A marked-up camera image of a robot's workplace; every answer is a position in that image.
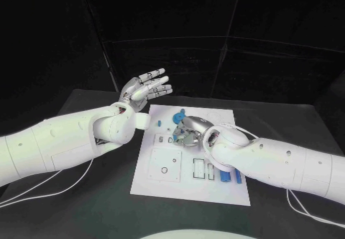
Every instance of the robot finger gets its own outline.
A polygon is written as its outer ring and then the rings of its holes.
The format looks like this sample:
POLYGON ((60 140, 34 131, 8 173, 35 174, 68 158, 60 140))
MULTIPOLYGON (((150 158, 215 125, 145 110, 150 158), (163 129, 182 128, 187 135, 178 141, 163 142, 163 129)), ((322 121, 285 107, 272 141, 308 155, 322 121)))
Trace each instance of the robot finger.
POLYGON ((132 100, 140 101, 146 95, 153 92, 153 89, 158 88, 166 81, 169 77, 165 76, 156 80, 153 80, 148 85, 143 85, 132 94, 132 100))
POLYGON ((159 92, 159 91, 168 91, 172 88, 172 85, 162 85, 158 88, 153 89, 153 92, 159 92))
POLYGON ((159 91, 159 92, 156 92, 156 93, 150 93, 150 94, 148 94, 148 100, 150 100, 150 99, 153 99, 153 98, 156 98, 156 97, 159 97, 159 96, 168 95, 168 94, 171 94, 172 92, 174 92, 174 90, 169 89, 169 90, 166 90, 166 91, 159 91))
POLYGON ((155 70, 152 72, 148 72, 148 73, 142 74, 139 76, 140 83, 145 83, 152 78, 155 78, 156 76, 162 75, 165 72, 166 72, 166 70, 163 68, 161 68, 159 70, 155 70))

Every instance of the dark gray table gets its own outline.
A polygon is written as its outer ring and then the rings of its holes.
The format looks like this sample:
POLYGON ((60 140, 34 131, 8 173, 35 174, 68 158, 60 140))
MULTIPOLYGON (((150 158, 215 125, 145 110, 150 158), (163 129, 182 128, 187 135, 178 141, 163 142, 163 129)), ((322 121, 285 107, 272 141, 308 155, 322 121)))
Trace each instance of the dark gray table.
MULTIPOLYGON (((119 95, 75 90, 60 114, 107 106, 119 100, 119 95)), ((150 100, 150 104, 233 109, 237 125, 260 137, 342 154, 314 106, 169 96, 150 100)), ((137 130, 130 143, 96 159, 85 178, 64 194, 0 209, 0 238, 139 239, 178 229, 218 230, 266 239, 345 238, 344 229, 316 222, 290 209, 282 188, 250 178, 251 207, 130 195, 142 138, 143 131, 137 130)), ((87 166, 88 163, 65 170, 29 195, 65 189, 87 166)), ((34 175, 13 182, 2 201, 49 175, 34 175)), ((312 214, 345 222, 344 205, 306 193, 298 196, 312 214)))

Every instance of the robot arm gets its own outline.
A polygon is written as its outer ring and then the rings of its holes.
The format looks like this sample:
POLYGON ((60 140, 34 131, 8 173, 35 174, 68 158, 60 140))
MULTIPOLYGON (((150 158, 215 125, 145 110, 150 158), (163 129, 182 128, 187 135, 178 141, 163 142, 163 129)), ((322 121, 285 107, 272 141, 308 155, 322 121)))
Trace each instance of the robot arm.
POLYGON ((148 99, 172 92, 159 69, 133 78, 120 101, 107 107, 44 120, 26 130, 0 137, 0 186, 38 173, 87 162, 126 144, 136 128, 146 130, 150 116, 139 113, 148 99))
POLYGON ((195 130, 195 137, 205 157, 220 170, 230 172, 237 168, 247 177, 276 187, 316 194, 345 204, 345 157, 272 139, 249 140, 230 124, 214 126, 200 117, 185 117, 181 124, 191 125, 191 121, 201 130, 205 122, 210 125, 205 131, 195 130))

